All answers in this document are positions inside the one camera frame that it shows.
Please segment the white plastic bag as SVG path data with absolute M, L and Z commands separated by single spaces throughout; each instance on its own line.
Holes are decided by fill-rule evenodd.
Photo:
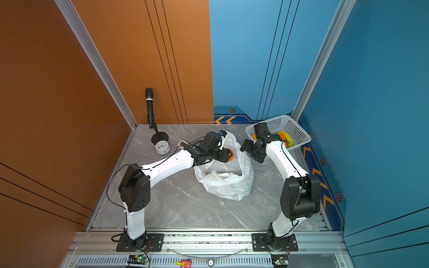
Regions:
M 213 160 L 195 166 L 194 172 L 207 192 L 220 198 L 240 201 L 252 190 L 254 170 L 251 158 L 246 152 L 240 151 L 241 145 L 231 132 L 226 133 L 224 147 L 232 150 L 231 161 L 222 163 Z

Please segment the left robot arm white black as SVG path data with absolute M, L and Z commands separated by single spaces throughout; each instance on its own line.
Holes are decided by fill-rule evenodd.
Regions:
M 129 164 L 118 186 L 126 213 L 125 232 L 132 241 L 146 235 L 145 207 L 151 200 L 151 188 L 163 179 L 182 170 L 207 164 L 213 160 L 227 163 L 232 159 L 232 150 L 225 147 L 228 132 L 209 132 L 193 143 L 181 141 L 178 152 L 158 162 L 139 166 Z

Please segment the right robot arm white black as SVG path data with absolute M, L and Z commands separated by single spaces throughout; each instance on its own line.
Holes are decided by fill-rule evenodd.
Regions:
M 269 157 L 283 177 L 280 195 L 282 212 L 269 225 L 263 249 L 266 251 L 297 251 L 293 234 L 296 227 L 320 212 L 320 180 L 302 168 L 287 150 L 287 141 L 269 131 L 268 124 L 254 126 L 255 140 L 245 140 L 240 151 L 263 163 Z

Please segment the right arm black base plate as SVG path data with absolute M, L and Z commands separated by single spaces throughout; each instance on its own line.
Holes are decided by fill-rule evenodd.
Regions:
M 252 248 L 255 252 L 296 252 L 299 250 L 295 234 L 292 234 L 287 237 L 269 237 L 266 233 L 253 233 Z

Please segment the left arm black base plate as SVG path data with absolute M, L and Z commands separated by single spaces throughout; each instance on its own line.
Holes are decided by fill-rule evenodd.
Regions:
M 164 242 L 164 234 L 150 233 L 143 234 L 139 238 L 132 240 L 127 233 L 119 236 L 116 251 L 117 252 L 161 252 Z

